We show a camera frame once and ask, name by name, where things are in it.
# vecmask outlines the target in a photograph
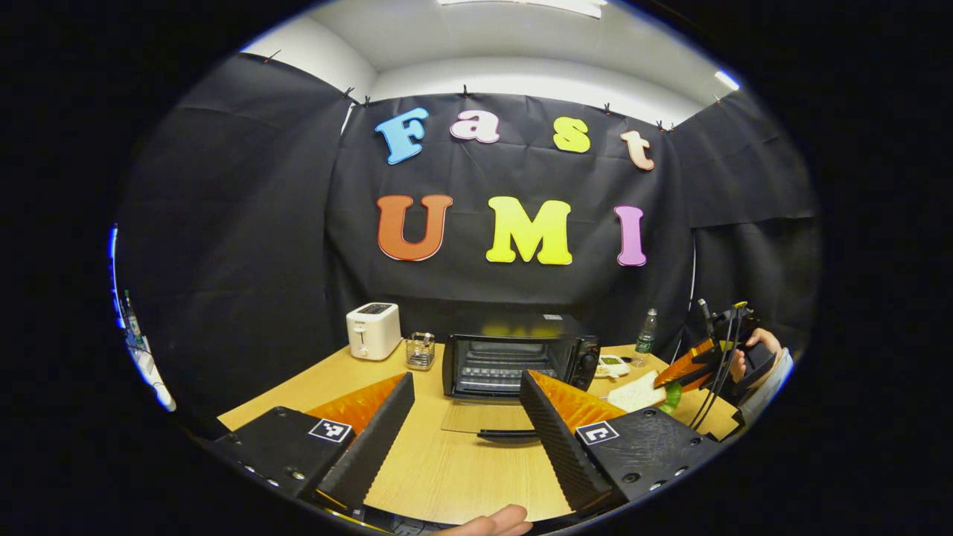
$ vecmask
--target white wall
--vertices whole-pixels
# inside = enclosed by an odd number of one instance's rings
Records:
[[[332,31],[307,16],[298,17],[259,37],[243,52],[269,57],[317,76],[351,97],[363,101],[371,94],[377,71]]]
[[[471,57],[424,63],[380,74],[340,37],[304,16],[260,37],[243,52],[271,56],[372,101],[433,93],[511,93],[554,98],[630,115],[666,128],[704,106],[628,74],[531,57]]]
[[[525,57],[442,60],[382,72],[372,101],[430,93],[514,93],[568,100],[623,113],[665,128],[704,106],[634,76],[579,63]]]

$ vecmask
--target hand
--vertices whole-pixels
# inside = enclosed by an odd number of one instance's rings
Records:
[[[526,508],[508,505],[490,517],[479,516],[464,525],[435,532],[434,536],[520,536],[533,528],[525,519]]]
[[[754,346],[758,342],[763,342],[771,353],[781,353],[781,343],[778,342],[778,338],[766,329],[756,328],[754,333],[751,334],[751,338],[748,339],[744,345],[750,347]],[[744,364],[744,352],[741,350],[735,350],[735,354],[731,360],[731,379],[734,380],[735,383],[741,381],[741,379],[744,378],[745,370],[747,370],[747,366]],[[752,384],[751,388],[759,386],[760,382],[763,381],[764,378]]]

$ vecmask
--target oven knob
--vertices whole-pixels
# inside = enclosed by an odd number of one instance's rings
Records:
[[[596,365],[598,364],[598,358],[593,354],[586,354],[582,356],[582,370],[589,372],[596,370]]]

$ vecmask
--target ceiling light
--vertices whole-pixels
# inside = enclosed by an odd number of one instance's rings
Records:
[[[449,6],[451,4],[475,4],[477,2],[530,4],[572,11],[573,13],[579,13],[580,15],[597,19],[602,17],[602,9],[600,6],[605,6],[606,4],[605,0],[437,0],[437,2],[439,2],[441,6]]]
[[[715,73],[715,77],[721,81],[722,84],[731,88],[731,91],[736,92],[741,86],[738,85],[738,82],[731,79],[731,76],[728,76],[724,71],[718,71]]]

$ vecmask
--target bread slice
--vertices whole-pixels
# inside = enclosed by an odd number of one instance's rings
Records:
[[[606,401],[629,413],[665,403],[665,387],[655,387],[658,376],[658,371],[651,370],[641,378],[609,391]]]

